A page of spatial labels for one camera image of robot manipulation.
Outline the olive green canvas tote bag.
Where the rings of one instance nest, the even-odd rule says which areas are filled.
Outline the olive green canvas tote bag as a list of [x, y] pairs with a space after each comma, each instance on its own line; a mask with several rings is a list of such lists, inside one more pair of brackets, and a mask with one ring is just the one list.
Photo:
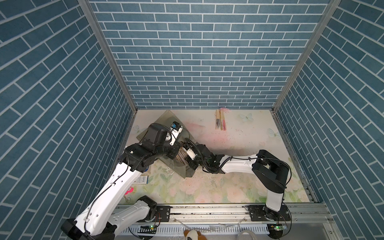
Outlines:
[[[178, 139], [177, 139], [177, 141], [175, 142], [175, 144], [173, 146], [170, 146], [170, 148], [168, 148], [168, 149], [162, 148], [162, 147], [158, 148], [158, 149], [165, 150], [165, 153], [162, 156], [159, 157], [159, 160], [161, 160], [168, 167], [170, 167], [172, 170], [174, 170], [182, 178], [184, 178], [184, 179], [185, 178], [191, 178], [194, 175], [195, 170], [190, 168], [189, 165], [184, 166], [183, 164], [178, 163], [175, 160], [175, 157], [178, 154], [179, 149], [181, 147], [184, 147], [184, 140], [185, 139], [190, 139], [190, 140], [193, 139], [193, 137], [191, 136], [191, 134], [187, 130], [187, 127], [170, 110], [165, 111], [154, 123], [158, 123], [158, 124], [164, 125], [164, 126], [166, 126], [170, 130], [170, 127], [171, 127], [173, 122], [180, 123], [182, 125], [182, 127], [183, 127], [183, 131], [179, 134]], [[142, 142], [142, 139], [143, 139], [144, 135], [146, 134], [147, 129], [148, 128], [146, 128], [142, 133], [140, 133], [137, 136], [137, 139], [140, 142]]]

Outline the brown folding fan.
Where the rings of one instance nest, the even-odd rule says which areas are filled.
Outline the brown folding fan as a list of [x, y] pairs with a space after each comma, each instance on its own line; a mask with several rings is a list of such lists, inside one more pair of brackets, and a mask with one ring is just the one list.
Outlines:
[[175, 160], [178, 162], [178, 163], [181, 163], [183, 164], [184, 166], [187, 166], [189, 163], [188, 163], [188, 160], [189, 160], [189, 155], [187, 154], [187, 151], [181, 147], [179, 149], [179, 152], [178, 154], [176, 155], [175, 157]]

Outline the black patterned bamboo folding fan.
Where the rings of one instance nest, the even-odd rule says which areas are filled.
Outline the black patterned bamboo folding fan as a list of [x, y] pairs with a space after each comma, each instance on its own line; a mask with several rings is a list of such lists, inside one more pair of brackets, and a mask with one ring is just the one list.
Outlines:
[[221, 129], [221, 111], [220, 111], [220, 109], [217, 109], [216, 113], [215, 113], [215, 128], [216, 128], [216, 130]]

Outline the pink folding fan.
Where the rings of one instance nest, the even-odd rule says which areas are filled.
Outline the pink folding fan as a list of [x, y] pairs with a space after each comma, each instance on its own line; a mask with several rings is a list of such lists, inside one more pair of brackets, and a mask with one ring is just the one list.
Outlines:
[[221, 130], [226, 131], [227, 130], [227, 124], [225, 119], [225, 114], [228, 113], [230, 110], [227, 108], [220, 108], [220, 120], [221, 120]]

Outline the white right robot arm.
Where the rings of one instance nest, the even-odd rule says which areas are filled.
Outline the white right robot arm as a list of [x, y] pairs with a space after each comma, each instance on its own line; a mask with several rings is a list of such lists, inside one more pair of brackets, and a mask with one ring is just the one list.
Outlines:
[[201, 166], [204, 172], [210, 174], [253, 174], [267, 189], [265, 213], [276, 214], [281, 210], [284, 193], [292, 177], [289, 164], [266, 150], [250, 156], [234, 157], [215, 155], [205, 145], [197, 145], [190, 139], [185, 139], [183, 144], [188, 155], [187, 163], [193, 170]]

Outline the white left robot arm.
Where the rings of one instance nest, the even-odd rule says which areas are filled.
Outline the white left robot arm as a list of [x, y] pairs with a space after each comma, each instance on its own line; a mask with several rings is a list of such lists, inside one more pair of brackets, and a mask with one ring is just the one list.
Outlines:
[[153, 123], [142, 140], [125, 148], [114, 172], [87, 208], [74, 219], [67, 219], [61, 226], [63, 233], [72, 240], [113, 240], [132, 224], [152, 220], [157, 203], [147, 196], [117, 214], [115, 208], [128, 188], [145, 170], [161, 157], [174, 158], [180, 149], [177, 143], [183, 131], [180, 123], [170, 127]]

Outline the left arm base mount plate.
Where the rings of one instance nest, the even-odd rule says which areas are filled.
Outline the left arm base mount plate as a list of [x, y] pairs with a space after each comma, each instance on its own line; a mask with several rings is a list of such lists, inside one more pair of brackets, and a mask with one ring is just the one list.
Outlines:
[[157, 206], [155, 210], [150, 209], [149, 215], [143, 220], [139, 220], [138, 222], [139, 223], [144, 223], [144, 222], [150, 223], [154, 221], [160, 222], [160, 223], [169, 222], [170, 215], [171, 215], [171, 206], [160, 205], [160, 206]]

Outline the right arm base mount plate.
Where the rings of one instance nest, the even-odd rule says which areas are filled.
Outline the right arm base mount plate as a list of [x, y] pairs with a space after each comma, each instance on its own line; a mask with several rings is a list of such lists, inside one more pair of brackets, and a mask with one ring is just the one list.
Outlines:
[[248, 210], [252, 222], [288, 222], [292, 220], [289, 208], [285, 205], [281, 206], [279, 212], [268, 209], [266, 205], [249, 205], [245, 208]]

